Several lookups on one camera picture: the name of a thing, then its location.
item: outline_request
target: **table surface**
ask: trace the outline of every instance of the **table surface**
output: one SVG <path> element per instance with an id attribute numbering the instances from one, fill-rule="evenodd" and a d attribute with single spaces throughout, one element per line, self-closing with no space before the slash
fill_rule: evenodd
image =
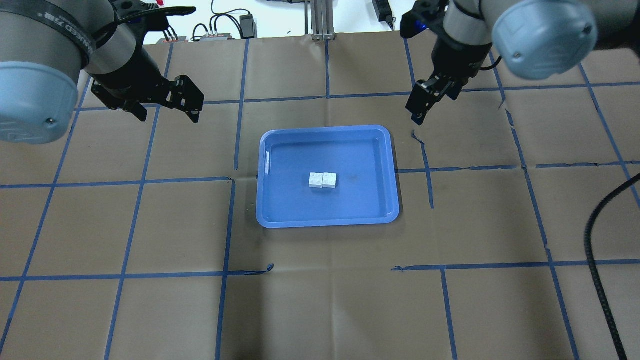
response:
<path id="1" fill-rule="evenodd" d="M 540 82 L 501 64 L 419 127 L 404 104 L 431 74 L 434 42 L 147 47 L 169 78 L 202 89 L 199 124 L 155 106 L 146 122 L 107 110 L 82 77 L 67 136 L 0 143 L 0 357 L 614 358 L 582 232 L 640 171 L 637 58 L 593 53 Z M 261 136 L 360 124 L 392 135 L 399 218 L 262 228 Z M 625 192 L 593 235 L 629 358 L 639 220 Z"/>

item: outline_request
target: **white block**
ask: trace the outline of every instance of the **white block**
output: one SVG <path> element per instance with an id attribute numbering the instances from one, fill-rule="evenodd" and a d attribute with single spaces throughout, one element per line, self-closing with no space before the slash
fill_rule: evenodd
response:
<path id="1" fill-rule="evenodd" d="M 333 172 L 325 172 L 323 174 L 322 187 L 335 189 L 335 182 L 338 180 L 338 174 Z"/>
<path id="2" fill-rule="evenodd" d="M 312 172 L 309 175 L 310 188 L 322 188 L 323 174 L 321 172 Z"/>

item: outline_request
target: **black cable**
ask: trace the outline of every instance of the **black cable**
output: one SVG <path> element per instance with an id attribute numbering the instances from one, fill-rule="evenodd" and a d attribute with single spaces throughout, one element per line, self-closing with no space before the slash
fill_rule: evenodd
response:
<path id="1" fill-rule="evenodd" d="M 228 11 L 228 12 L 225 12 L 225 13 L 216 13 L 215 11 L 213 11 L 213 2 L 214 2 L 214 0 L 211 0 L 211 13 L 213 15 L 224 15 L 224 14 L 228 14 L 228 13 L 232 13 L 232 12 L 238 12 L 238 11 L 244 11 L 244 12 L 247 12 L 249 15 L 251 15 L 251 12 L 249 10 L 247 10 L 247 9 L 235 9 L 235 10 L 231 10 L 231 11 Z"/>
<path id="2" fill-rule="evenodd" d="M 218 32 L 218 19 L 220 19 L 221 17 L 228 17 L 231 22 L 234 23 L 234 25 L 236 26 L 236 28 L 238 29 L 238 32 L 240 33 L 240 38 L 244 38 L 244 33 L 242 31 L 242 27 L 240 26 L 240 22 L 238 22 L 238 20 L 226 13 L 221 13 L 221 14 L 217 14 L 214 15 L 213 17 L 211 17 L 211 19 L 209 19 L 209 26 L 211 26 L 211 21 L 213 20 L 213 18 L 215 18 L 216 20 L 213 22 L 213 30 L 215 32 Z"/>
<path id="3" fill-rule="evenodd" d="M 169 28 L 171 29 L 171 32 L 173 33 L 173 37 L 175 38 L 175 40 L 178 41 L 178 34 L 176 34 L 173 26 L 169 25 Z"/>
<path id="4" fill-rule="evenodd" d="M 174 16 L 174 15 L 185 16 L 185 15 L 191 15 L 192 13 L 195 13 L 195 12 L 196 12 L 196 8 L 193 6 L 172 6 L 170 8 L 156 8 L 151 10 L 145 10 L 143 12 L 133 13 L 129 16 L 125 16 L 121 19 L 111 22 L 103 26 L 102 28 L 100 28 L 98 31 L 94 32 L 92 36 L 94 39 L 97 40 L 102 35 L 109 33 L 113 28 L 117 28 L 118 26 L 125 24 L 129 21 L 137 20 L 137 19 L 148 17 L 151 15 L 163 14 L 165 16 Z"/>
<path id="5" fill-rule="evenodd" d="M 198 25 L 196 25 L 195 28 L 193 28 L 193 34 L 191 36 L 191 41 L 194 41 L 194 42 L 200 41 L 200 39 L 195 40 L 195 38 L 196 38 L 196 30 L 200 26 L 204 28 L 204 31 L 207 33 L 207 35 L 209 34 L 209 29 L 207 29 L 207 26 L 205 24 L 198 24 Z"/>
<path id="6" fill-rule="evenodd" d="M 616 326 L 616 321 L 613 318 L 613 313 L 611 312 L 611 307 L 609 306 L 609 301 L 607 300 L 607 295 L 604 292 L 604 287 L 602 286 L 602 280 L 600 280 L 600 274 L 598 273 L 598 267 L 596 266 L 596 261 L 593 257 L 593 248 L 591 246 L 591 232 L 593 231 L 593 226 L 596 223 L 596 219 L 598 215 L 602 212 L 605 206 L 610 203 L 616 196 L 620 195 L 623 191 L 633 186 L 633 184 L 640 181 L 640 174 L 632 177 L 624 184 L 620 185 L 617 189 L 613 190 L 609 195 L 607 195 L 593 210 L 593 213 L 589 217 L 589 221 L 587 222 L 587 227 L 584 230 L 584 252 L 587 255 L 587 263 L 589 264 L 589 270 L 591 271 L 591 278 L 593 279 L 593 285 L 596 288 L 596 292 L 598 293 L 598 300 L 600 301 L 600 305 L 602 306 L 602 311 L 604 312 L 604 317 L 607 320 L 607 326 L 609 326 L 609 332 L 611 333 L 611 339 L 613 340 L 613 345 L 616 347 L 616 352 L 618 353 L 618 359 L 627 360 L 627 354 L 625 353 L 625 348 L 622 345 L 622 340 L 620 340 L 620 334 L 618 333 L 618 327 Z"/>
<path id="7" fill-rule="evenodd" d="M 489 71 L 489 70 L 493 70 L 495 69 L 496 66 L 498 66 L 498 64 L 500 63 L 500 61 L 502 61 L 502 57 L 498 56 L 498 60 L 495 60 L 495 63 L 493 63 L 491 66 L 487 66 L 487 67 L 481 67 L 480 70 L 482 71 Z"/>

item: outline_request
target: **blue tape line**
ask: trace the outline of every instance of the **blue tape line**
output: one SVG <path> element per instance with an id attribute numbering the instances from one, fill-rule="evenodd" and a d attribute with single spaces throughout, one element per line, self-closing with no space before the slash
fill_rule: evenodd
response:
<path id="1" fill-rule="evenodd" d="M 516 165 L 491 165 L 487 167 L 438 167 L 431 168 L 431 172 L 439 172 L 439 171 L 460 171 L 460 170 L 513 170 L 518 168 Z"/>
<path id="2" fill-rule="evenodd" d="M 247 99 L 244 102 L 280 102 L 324 99 L 325 96 L 275 97 L 272 99 Z"/>
<path id="3" fill-rule="evenodd" d="M 126 274 L 125 279 L 173 279 L 176 277 L 221 277 L 222 271 L 201 271 L 201 272 L 166 272 L 158 274 Z"/>
<path id="4" fill-rule="evenodd" d="M 602 113 L 602 109 L 600 108 L 600 104 L 598 103 L 596 94 L 593 91 L 591 82 L 589 82 L 589 77 L 587 76 L 586 71 L 584 71 L 584 67 L 582 67 L 582 64 L 579 64 L 578 67 L 580 68 L 580 72 L 582 73 L 582 77 L 584 78 L 584 81 L 587 83 L 587 88 L 589 89 L 591 100 L 593 101 L 593 105 L 596 107 L 596 111 L 598 112 L 598 116 L 600 117 L 600 121 L 602 122 L 602 126 L 604 126 L 604 129 L 607 132 L 607 136 L 609 137 L 611 146 L 613 146 L 613 150 L 616 153 L 616 156 L 618 157 L 618 161 L 620 162 L 620 165 L 622 166 L 622 171 L 624 171 L 625 176 L 627 177 L 627 180 L 629 180 L 631 179 L 631 175 L 629 174 L 629 170 L 627 169 L 625 160 L 622 158 L 622 153 L 620 152 L 620 149 L 618 148 L 618 145 L 616 144 L 616 141 L 613 138 L 611 129 L 609 129 L 609 125 L 607 124 L 607 119 L 605 119 L 604 114 Z M 634 194 L 634 197 L 636 198 L 636 204 L 638 205 L 638 208 L 640 208 L 640 196 L 638 196 L 638 192 L 635 186 L 631 187 L 631 192 Z"/>
<path id="5" fill-rule="evenodd" d="M 431 206 L 431 209 L 433 209 L 433 186 L 431 184 L 431 169 L 429 168 L 429 159 L 427 158 L 427 150 L 425 148 L 424 142 L 418 139 L 417 136 L 415 136 L 415 130 L 411 131 L 411 137 L 416 139 L 416 141 L 418 141 L 420 143 L 420 146 L 422 147 L 422 160 L 424 161 L 424 169 L 425 169 L 424 172 L 427 175 L 427 191 L 429 192 L 429 205 Z"/>
<path id="6" fill-rule="evenodd" d="M 612 259 L 612 260 L 596 260 L 598 265 L 640 265 L 640 259 Z M 588 266 L 586 260 L 579 261 L 558 261 L 555 266 Z"/>
<path id="7" fill-rule="evenodd" d="M 399 169 L 396 170 L 396 174 L 413 174 L 416 172 L 426 172 L 427 169 L 425 168 L 404 168 L 404 169 Z"/>
<path id="8" fill-rule="evenodd" d="M 550 90 L 550 89 L 572 89 L 572 88 L 586 88 L 586 84 L 571 84 L 571 85 L 545 85 L 545 86 L 511 86 L 504 88 L 504 91 L 514 90 Z"/>
<path id="9" fill-rule="evenodd" d="M 84 103 L 84 99 L 86 98 L 87 89 L 89 89 L 90 81 L 87 80 L 84 85 L 84 92 L 82 98 L 80 98 L 79 107 L 82 107 Z M 62 150 L 62 155 L 60 157 L 60 163 L 58 164 L 58 168 L 56 169 L 56 175 L 53 178 L 53 184 L 51 189 L 49 190 L 49 196 L 47 196 L 47 202 L 45 203 L 44 209 L 42 210 L 42 216 L 40 217 L 40 222 L 38 223 L 38 230 L 36 231 L 35 237 L 33 238 L 33 243 L 31 244 L 31 250 L 29 251 L 29 257 L 27 258 L 27 262 L 24 265 L 24 270 L 22 271 L 22 277 L 26 277 L 29 273 L 29 268 L 31 267 L 31 261 L 33 260 L 33 256 L 36 251 L 36 247 L 38 246 L 38 241 L 40 240 L 40 234 L 42 233 L 42 227 L 44 226 L 45 219 L 47 218 L 47 213 L 49 212 L 49 206 L 51 205 L 51 199 L 53 198 L 53 193 L 56 189 L 56 184 L 58 183 L 58 179 L 60 178 L 60 173 L 62 172 L 62 167 L 65 163 L 65 158 L 67 157 L 67 152 L 69 150 L 69 145 L 71 144 L 71 139 L 73 138 L 74 131 L 76 130 L 76 124 L 78 118 L 80 116 L 80 111 L 76 111 L 74 115 L 73 122 L 71 123 L 71 129 L 69 130 L 69 135 L 67 136 L 67 142 L 65 143 L 65 148 Z M 4 349 L 4 342 L 6 341 L 7 334 L 9 333 L 9 329 L 11 327 L 11 322 L 13 320 L 13 316 L 15 315 L 15 310 L 18 307 L 18 302 L 20 301 L 20 296 L 22 295 L 22 289 L 24 287 L 24 280 L 20 281 L 18 285 L 18 290 L 15 293 L 15 297 L 13 298 L 13 304 L 11 306 L 11 311 L 9 313 L 9 318 L 7 319 L 7 323 L 4 327 L 3 335 L 0 340 L 0 355 Z"/>
<path id="10" fill-rule="evenodd" d="M 218 101 L 205 101 L 203 105 L 223 105 L 223 104 L 239 104 L 240 100 L 218 100 Z"/>
<path id="11" fill-rule="evenodd" d="M 4 331 L 2 333 L 2 338 L 0 338 L 0 354 L 2 354 L 2 349 L 4 348 L 4 343 L 6 341 L 6 336 L 9 334 L 9 328 L 11 327 L 11 322 L 13 321 L 13 315 L 9 316 L 6 324 L 4 325 Z"/>
<path id="12" fill-rule="evenodd" d="M 52 184 L 19 184 L 19 185 L 0 185 L 0 189 L 47 189 Z"/>
<path id="13" fill-rule="evenodd" d="M 451 316 L 451 303 L 449 302 L 449 287 L 447 286 L 447 274 L 444 269 L 440 270 L 442 279 L 442 294 L 444 295 L 444 309 L 447 313 L 447 327 L 449 328 L 449 342 L 451 343 L 451 356 L 453 360 L 458 360 L 458 349 L 456 347 L 456 336 L 453 332 L 453 318 Z"/>
<path id="14" fill-rule="evenodd" d="M 493 54 L 489 53 L 489 57 L 493 62 Z M 493 73 L 495 74 L 495 78 L 498 82 L 498 87 L 500 88 L 500 95 L 502 96 L 502 101 L 506 101 L 507 97 L 504 92 L 504 87 L 502 86 L 502 81 L 500 80 L 500 74 L 498 73 L 498 69 L 494 69 Z M 518 155 L 520 157 L 520 161 L 522 162 L 522 170 L 524 171 L 525 179 L 527 180 L 527 187 L 529 189 L 529 195 L 531 196 L 531 202 L 533 205 L 534 212 L 536 214 L 536 220 L 538 221 L 538 228 L 540 229 L 540 235 L 542 237 L 542 242 L 545 247 L 545 251 L 547 253 L 547 261 L 549 262 L 549 267 L 551 269 L 551 276 L 554 281 L 554 287 L 556 289 L 556 295 L 558 298 L 558 303 L 560 305 L 560 311 L 562 312 L 564 326 L 566 328 L 567 336 L 569 337 L 569 344 L 571 345 L 571 350 L 573 352 L 573 357 L 575 360 L 580 359 L 580 355 L 578 354 L 578 348 L 575 344 L 575 338 L 573 337 L 573 330 L 571 328 L 571 323 L 569 322 L 569 315 L 566 312 L 566 304 L 564 303 L 564 297 L 562 295 L 562 289 L 560 288 L 560 282 L 557 277 L 556 268 L 553 266 L 554 258 L 551 254 L 551 250 L 548 247 L 547 241 L 547 232 L 545 230 L 545 226 L 542 223 L 542 216 L 540 215 L 540 209 L 538 207 L 538 201 L 536 199 L 536 194 L 533 190 L 533 184 L 531 183 L 531 177 L 529 176 L 529 171 L 527 169 L 527 163 L 524 158 L 524 153 L 522 152 L 522 146 L 520 145 L 520 139 L 518 138 L 518 133 L 516 132 L 515 125 L 513 123 L 513 117 L 509 110 L 505 110 L 507 113 L 507 118 L 509 119 L 509 124 L 511 125 L 511 133 L 513 135 L 513 139 L 518 148 Z"/>
<path id="15" fill-rule="evenodd" d="M 500 91 L 499 88 L 470 88 L 470 89 L 462 89 L 462 92 L 491 92 L 491 91 Z"/>
<path id="16" fill-rule="evenodd" d="M 225 264 L 224 272 L 229 271 L 229 255 L 231 251 L 231 234 L 234 226 L 234 206 L 236 204 L 236 182 L 231 182 L 231 196 L 229 200 L 229 216 L 227 220 L 227 245 L 225 247 Z M 227 299 L 227 279 L 222 277 L 222 287 L 220 291 L 220 306 L 218 308 L 218 333 L 216 335 L 216 360 L 220 360 L 220 352 L 222 349 L 222 325 L 225 316 L 225 301 Z"/>
<path id="17" fill-rule="evenodd" d="M 204 183 L 209 181 L 229 181 L 230 177 L 189 177 L 184 179 L 157 179 L 145 180 L 145 184 L 172 184 L 172 183 Z"/>
<path id="18" fill-rule="evenodd" d="M 324 41 L 324 72 L 326 75 L 326 98 L 331 96 L 331 79 L 329 78 L 329 40 Z"/>
<path id="19" fill-rule="evenodd" d="M 39 275 L 27 276 L 25 281 L 64 281 L 64 280 L 113 280 L 119 279 L 118 274 L 104 275 Z"/>
<path id="20" fill-rule="evenodd" d="M 411 86 L 413 87 L 413 84 L 415 84 L 415 73 L 413 71 L 413 61 L 411 59 L 411 50 L 409 50 L 409 41 L 407 41 L 407 39 L 403 39 L 404 40 L 404 50 L 406 51 L 406 60 L 409 63 L 409 74 L 411 75 Z"/>
<path id="21" fill-rule="evenodd" d="M 392 271 L 424 271 L 424 270 L 477 270 L 477 269 L 505 269 L 505 268 L 541 268 L 549 266 L 549 262 L 537 263 L 484 263 L 484 264 L 449 264 L 449 265 L 412 265 L 396 266 Z"/>
<path id="22" fill-rule="evenodd" d="M 381 92 L 375 94 L 328 95 L 328 99 L 352 99 L 355 97 L 409 96 L 411 92 Z"/>
<path id="23" fill-rule="evenodd" d="M 67 183 L 56 184 L 57 188 L 87 188 L 93 186 L 140 185 L 139 181 L 107 181 L 104 183 Z"/>
<path id="24" fill-rule="evenodd" d="M 244 111 L 244 91 L 246 88 L 246 64 L 249 59 L 249 41 L 246 39 L 244 43 L 244 60 L 242 68 L 242 83 L 240 86 L 240 107 L 238 109 L 238 125 L 236 129 L 236 155 L 234 157 L 234 169 L 238 169 L 238 162 L 240 160 L 240 134 L 242 133 L 242 115 Z"/>
<path id="25" fill-rule="evenodd" d="M 536 168 L 563 168 L 563 167 L 609 167 L 609 166 L 618 166 L 620 165 L 619 161 L 614 161 L 612 163 L 573 163 L 573 164 L 540 164 L 536 165 Z"/>
<path id="26" fill-rule="evenodd" d="M 640 259 L 611 259 L 596 260 L 598 265 L 640 265 Z M 433 270 L 478 270 L 478 269 L 509 269 L 509 268 L 543 268 L 547 266 L 588 266 L 586 260 L 578 261 L 548 261 L 536 263 L 484 263 L 484 264 L 449 264 L 449 265 L 412 265 L 396 266 L 391 271 L 433 271 Z"/>
<path id="27" fill-rule="evenodd" d="M 78 111 L 102 111 L 102 110 L 110 110 L 106 106 L 100 106 L 98 108 L 80 108 Z"/>
<path id="28" fill-rule="evenodd" d="M 273 268 L 275 267 L 274 264 L 269 264 L 267 266 L 267 270 L 261 270 L 261 271 L 246 271 L 246 270 L 241 270 L 241 271 L 227 271 L 227 275 L 229 276 L 253 276 L 253 275 L 264 275 L 268 272 L 271 272 L 273 270 Z"/>
<path id="29" fill-rule="evenodd" d="M 603 86 L 637 86 L 640 85 L 640 81 L 631 81 L 629 83 L 603 83 L 603 84 L 589 84 L 591 87 L 603 87 Z"/>
<path id="30" fill-rule="evenodd" d="M 139 274 L 97 274 L 97 275 L 38 275 L 38 276 L 6 276 L 0 277 L 0 282 L 13 281 L 69 281 L 69 280 L 117 280 L 124 279 L 171 279 L 175 277 L 222 277 L 222 276 L 253 276 L 263 275 L 274 268 L 269 264 L 265 270 L 234 270 L 234 271 L 204 271 L 204 272 L 161 272 Z"/>
<path id="31" fill-rule="evenodd" d="M 167 56 L 166 65 L 164 67 L 164 77 L 166 78 L 169 73 L 169 67 L 171 65 L 171 58 L 173 56 L 173 44 L 169 46 L 169 54 Z M 162 106 L 156 106 L 156 115 L 154 117 L 154 123 L 151 128 L 151 135 L 149 136 L 149 144 L 147 146 L 147 155 L 145 157 L 145 166 L 142 170 L 142 178 L 140 180 L 140 188 L 138 189 L 138 198 L 136 199 L 136 207 L 133 211 L 133 219 L 131 220 L 131 228 L 129 229 L 129 238 L 127 239 L 127 247 L 124 253 L 124 259 L 122 261 L 122 270 L 120 271 L 120 281 L 118 282 L 118 291 L 116 293 L 116 300 L 113 306 L 113 314 L 111 315 L 111 325 L 109 326 L 109 335 L 107 337 L 107 346 L 104 351 L 104 360 L 109 360 L 111 355 L 111 345 L 113 343 L 113 333 L 115 332 L 116 320 L 118 318 L 118 310 L 120 308 L 120 299 L 122 298 L 122 288 L 124 286 L 125 274 L 127 273 L 127 265 L 129 264 L 129 256 L 131 254 L 131 244 L 133 243 L 133 236 L 136 231 L 136 224 L 138 222 L 138 213 L 140 212 L 140 202 L 142 201 L 142 193 L 145 189 L 145 180 L 147 178 L 147 171 L 149 169 L 149 160 L 151 159 L 151 150 L 154 145 L 154 138 L 156 137 L 156 128 L 158 124 L 158 118 L 160 116 L 160 109 Z"/>

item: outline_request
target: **plastic tray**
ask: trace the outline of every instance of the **plastic tray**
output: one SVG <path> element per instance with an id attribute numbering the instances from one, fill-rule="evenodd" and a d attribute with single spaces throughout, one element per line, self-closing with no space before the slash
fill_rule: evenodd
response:
<path id="1" fill-rule="evenodd" d="M 338 174 L 310 188 L 311 172 Z M 387 224 L 400 212 L 391 136 L 382 126 L 272 130 L 260 141 L 256 216 L 268 228 Z"/>

